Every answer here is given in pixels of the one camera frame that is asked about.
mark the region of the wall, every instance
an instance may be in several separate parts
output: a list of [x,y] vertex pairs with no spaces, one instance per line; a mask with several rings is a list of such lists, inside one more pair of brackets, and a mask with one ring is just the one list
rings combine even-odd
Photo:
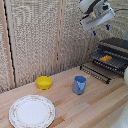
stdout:
[[3,2],[0,0],[0,93],[14,88],[12,61]]

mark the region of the yellow bowl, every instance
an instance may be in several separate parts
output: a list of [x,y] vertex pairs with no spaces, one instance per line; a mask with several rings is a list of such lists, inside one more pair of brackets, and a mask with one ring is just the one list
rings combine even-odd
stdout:
[[41,76],[36,79],[36,83],[37,83],[38,88],[48,89],[51,87],[52,79],[48,76]]

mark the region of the blue cup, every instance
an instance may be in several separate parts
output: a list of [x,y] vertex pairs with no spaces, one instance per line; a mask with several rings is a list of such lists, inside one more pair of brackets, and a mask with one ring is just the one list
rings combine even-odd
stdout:
[[86,81],[87,79],[83,76],[75,76],[74,83],[73,83],[73,92],[75,92],[78,95],[83,94]]

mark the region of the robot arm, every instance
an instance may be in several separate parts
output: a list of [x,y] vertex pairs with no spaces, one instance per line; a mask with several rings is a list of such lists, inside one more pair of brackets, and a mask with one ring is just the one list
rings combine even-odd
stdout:
[[80,0],[80,9],[86,14],[80,21],[85,31],[115,17],[114,10],[110,7],[109,3],[105,3],[106,1]]

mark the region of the dish rack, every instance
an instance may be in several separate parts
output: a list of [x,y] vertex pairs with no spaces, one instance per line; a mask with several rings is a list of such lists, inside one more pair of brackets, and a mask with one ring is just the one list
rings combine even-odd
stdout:
[[[128,44],[128,41],[118,38],[101,41],[96,53],[91,56],[92,62],[82,64],[80,70],[91,74],[106,84],[109,84],[112,79],[122,77],[128,66],[128,46],[126,43]],[[106,55],[111,56],[112,59],[108,62],[101,61],[100,58]]]

